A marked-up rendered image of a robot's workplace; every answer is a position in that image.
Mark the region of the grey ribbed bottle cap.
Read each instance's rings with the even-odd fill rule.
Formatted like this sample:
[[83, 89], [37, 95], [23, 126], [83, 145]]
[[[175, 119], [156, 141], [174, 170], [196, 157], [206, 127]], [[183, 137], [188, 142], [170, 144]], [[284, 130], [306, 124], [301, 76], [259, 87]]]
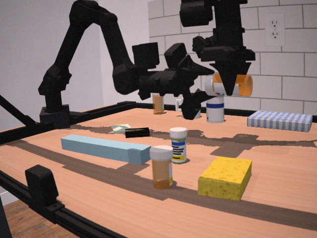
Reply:
[[212, 88], [212, 81], [215, 74], [219, 74], [219, 73], [214, 72], [214, 74], [205, 76], [204, 88], [205, 88], [206, 94], [209, 96], [218, 96], [218, 94], [214, 94], [213, 88]]

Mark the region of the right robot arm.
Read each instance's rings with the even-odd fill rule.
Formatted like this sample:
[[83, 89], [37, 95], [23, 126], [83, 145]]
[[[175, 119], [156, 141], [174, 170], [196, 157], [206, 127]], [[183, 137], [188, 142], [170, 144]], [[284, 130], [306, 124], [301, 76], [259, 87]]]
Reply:
[[[208, 25], [213, 20], [212, 6], [214, 6], [215, 23], [241, 22], [240, 4], [247, 4], [248, 0], [181, 0], [180, 20], [183, 27]], [[201, 58], [200, 52], [206, 47], [218, 47], [217, 33], [204, 39], [201, 36], [193, 38], [192, 51]]]

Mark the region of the amber pill bottle with white cap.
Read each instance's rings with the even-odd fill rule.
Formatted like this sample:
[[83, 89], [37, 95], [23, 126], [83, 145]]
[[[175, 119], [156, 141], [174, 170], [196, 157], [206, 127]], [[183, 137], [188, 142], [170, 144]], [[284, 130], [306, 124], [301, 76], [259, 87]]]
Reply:
[[173, 186], [172, 158], [173, 148], [171, 146], [159, 145], [150, 148], [154, 188], [164, 190]]

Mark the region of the white ceramic mug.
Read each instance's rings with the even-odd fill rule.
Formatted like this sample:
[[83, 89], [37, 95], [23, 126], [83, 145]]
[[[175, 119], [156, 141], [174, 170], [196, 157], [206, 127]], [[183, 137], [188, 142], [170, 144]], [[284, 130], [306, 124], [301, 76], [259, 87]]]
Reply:
[[[175, 109], [176, 111], [181, 111], [181, 109], [179, 108], [179, 102], [182, 102], [183, 103], [183, 97], [181, 98], [181, 100], [179, 99], [176, 99], [175, 100]], [[201, 110], [199, 110], [199, 112], [197, 113], [197, 115], [195, 116], [195, 119], [201, 117]]]

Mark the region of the translucent orange pill bottle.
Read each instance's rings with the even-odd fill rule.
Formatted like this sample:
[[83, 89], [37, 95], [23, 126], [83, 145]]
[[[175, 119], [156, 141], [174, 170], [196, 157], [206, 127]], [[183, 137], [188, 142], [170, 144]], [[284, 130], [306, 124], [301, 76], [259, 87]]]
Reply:
[[[212, 81], [214, 94], [227, 95], [219, 74], [215, 74]], [[253, 79], [250, 75], [237, 75], [232, 96], [250, 97], [253, 91]]]

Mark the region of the yellow sponge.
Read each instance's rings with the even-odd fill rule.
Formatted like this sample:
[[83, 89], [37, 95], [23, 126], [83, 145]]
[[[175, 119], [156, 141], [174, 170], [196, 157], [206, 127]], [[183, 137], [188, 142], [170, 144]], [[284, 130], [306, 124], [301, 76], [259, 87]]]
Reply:
[[198, 195], [239, 201], [252, 172], [252, 160], [216, 157], [198, 178]]

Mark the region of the white can with blue stripe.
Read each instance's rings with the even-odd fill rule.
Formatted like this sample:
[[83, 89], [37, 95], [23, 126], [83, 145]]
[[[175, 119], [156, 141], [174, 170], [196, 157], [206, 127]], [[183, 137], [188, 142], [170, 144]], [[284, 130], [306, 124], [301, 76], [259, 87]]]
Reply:
[[224, 122], [224, 95], [218, 95], [206, 101], [207, 122], [222, 123]]

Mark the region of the white pill bottle with label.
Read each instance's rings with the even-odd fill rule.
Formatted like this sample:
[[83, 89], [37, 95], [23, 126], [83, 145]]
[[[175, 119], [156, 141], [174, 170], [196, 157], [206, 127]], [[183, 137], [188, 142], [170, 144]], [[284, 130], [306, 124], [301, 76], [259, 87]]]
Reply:
[[173, 148], [172, 163], [186, 163], [186, 137], [187, 129], [184, 127], [174, 127], [170, 129], [171, 147]]

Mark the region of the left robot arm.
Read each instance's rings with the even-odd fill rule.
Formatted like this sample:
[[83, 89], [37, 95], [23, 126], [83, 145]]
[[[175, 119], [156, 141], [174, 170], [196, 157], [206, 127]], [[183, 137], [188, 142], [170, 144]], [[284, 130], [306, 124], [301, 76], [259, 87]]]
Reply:
[[[102, 13], [101, 13], [102, 12]], [[113, 64], [112, 78], [116, 91], [128, 95], [139, 90], [141, 100], [157, 93], [153, 79], [158, 71], [148, 71], [159, 65], [158, 43], [145, 43], [132, 46], [134, 64], [130, 60], [122, 38], [118, 19], [114, 13], [99, 6], [94, 0], [77, 0], [69, 14], [70, 26], [62, 42], [54, 64], [47, 70], [38, 88], [45, 96], [46, 112], [66, 110], [62, 106], [61, 91], [66, 89], [72, 76], [69, 65], [83, 36], [84, 31], [95, 23], [101, 27], [106, 46]], [[145, 70], [143, 70], [145, 69]]]

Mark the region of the orange pill bottle with white cap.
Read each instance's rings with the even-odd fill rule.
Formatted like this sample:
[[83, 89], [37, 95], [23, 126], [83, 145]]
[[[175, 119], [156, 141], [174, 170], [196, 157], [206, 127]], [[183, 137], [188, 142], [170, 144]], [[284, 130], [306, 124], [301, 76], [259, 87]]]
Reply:
[[164, 114], [164, 100], [159, 93], [152, 93], [153, 96], [153, 113], [154, 115]]

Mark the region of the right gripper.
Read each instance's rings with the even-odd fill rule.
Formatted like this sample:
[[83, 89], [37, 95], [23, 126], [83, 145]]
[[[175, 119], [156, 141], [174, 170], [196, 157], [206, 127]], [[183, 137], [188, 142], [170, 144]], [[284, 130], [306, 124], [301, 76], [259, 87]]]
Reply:
[[218, 71], [227, 96], [233, 94], [237, 75], [247, 74], [251, 62], [246, 61], [256, 60], [255, 53], [243, 46], [244, 32], [241, 22], [217, 23], [213, 33], [217, 33], [219, 47], [203, 48], [200, 52], [201, 62], [215, 61], [209, 65]]

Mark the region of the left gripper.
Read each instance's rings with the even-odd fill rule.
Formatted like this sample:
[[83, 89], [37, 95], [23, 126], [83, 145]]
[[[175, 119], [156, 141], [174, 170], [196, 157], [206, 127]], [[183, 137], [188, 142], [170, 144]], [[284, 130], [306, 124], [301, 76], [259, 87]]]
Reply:
[[[185, 119], [193, 120], [201, 109], [201, 103], [217, 96], [209, 96], [199, 88], [195, 93], [191, 93], [187, 76], [211, 75], [214, 70], [193, 62], [190, 55], [187, 55], [184, 43], [173, 44], [165, 51], [164, 57], [168, 68], [155, 73], [154, 89], [160, 96], [173, 94], [178, 97], [182, 94], [182, 114]], [[174, 68], [176, 71], [168, 71]]]

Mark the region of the grey tiled wall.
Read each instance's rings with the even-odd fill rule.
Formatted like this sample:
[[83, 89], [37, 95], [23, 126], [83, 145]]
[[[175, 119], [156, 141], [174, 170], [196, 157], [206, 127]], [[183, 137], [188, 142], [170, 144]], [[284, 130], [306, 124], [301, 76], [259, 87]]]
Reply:
[[[184, 43], [193, 62], [218, 72], [201, 62], [192, 51], [193, 38], [213, 36], [213, 20], [205, 26], [183, 27], [181, 0], [148, 2], [149, 40], [158, 43], [159, 65], [168, 68], [164, 53], [173, 44]], [[248, 0], [240, 4], [245, 28], [243, 45], [252, 50], [246, 75], [253, 79], [250, 97], [224, 95], [225, 109], [269, 111], [317, 116], [317, 0]]]

